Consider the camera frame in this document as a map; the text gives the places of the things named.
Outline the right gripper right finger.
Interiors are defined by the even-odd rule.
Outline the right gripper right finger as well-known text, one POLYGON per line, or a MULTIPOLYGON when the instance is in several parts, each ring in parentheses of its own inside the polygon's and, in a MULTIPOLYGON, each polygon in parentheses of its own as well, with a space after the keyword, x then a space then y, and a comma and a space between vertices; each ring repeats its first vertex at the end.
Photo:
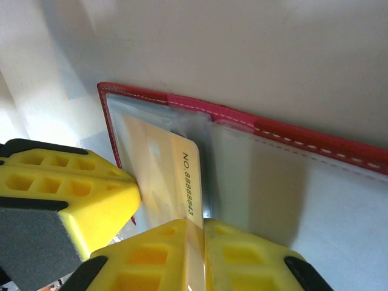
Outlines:
POLYGON ((287 247, 216 219, 204 231, 206 291, 334 291, 287 247))

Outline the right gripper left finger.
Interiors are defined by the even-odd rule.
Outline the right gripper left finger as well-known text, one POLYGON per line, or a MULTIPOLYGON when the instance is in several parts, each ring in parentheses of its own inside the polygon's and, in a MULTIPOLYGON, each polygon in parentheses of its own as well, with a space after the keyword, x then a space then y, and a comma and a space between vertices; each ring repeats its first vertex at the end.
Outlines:
POLYGON ((186 219, 176 219, 91 254, 65 291, 186 291, 186 219))

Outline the gold credit card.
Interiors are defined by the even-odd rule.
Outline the gold credit card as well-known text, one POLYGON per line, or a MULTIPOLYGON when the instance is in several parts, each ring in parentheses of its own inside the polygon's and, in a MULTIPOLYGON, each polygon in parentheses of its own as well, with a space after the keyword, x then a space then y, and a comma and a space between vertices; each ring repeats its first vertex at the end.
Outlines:
POLYGON ((185 287, 206 291, 199 151, 193 141, 138 118, 122 115, 125 142, 122 166, 136 179, 141 206, 140 231, 175 219, 187 223, 185 287))

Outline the red card holder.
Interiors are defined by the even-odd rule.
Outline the red card holder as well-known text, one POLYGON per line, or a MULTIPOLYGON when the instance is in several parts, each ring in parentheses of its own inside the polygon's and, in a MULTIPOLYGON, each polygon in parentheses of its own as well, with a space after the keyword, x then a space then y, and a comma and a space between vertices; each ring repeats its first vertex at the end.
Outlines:
POLYGON ((216 219, 287 247, 334 291, 388 291, 388 150, 200 99, 97 88, 116 163, 130 175, 122 115, 196 144, 203 230, 216 219))

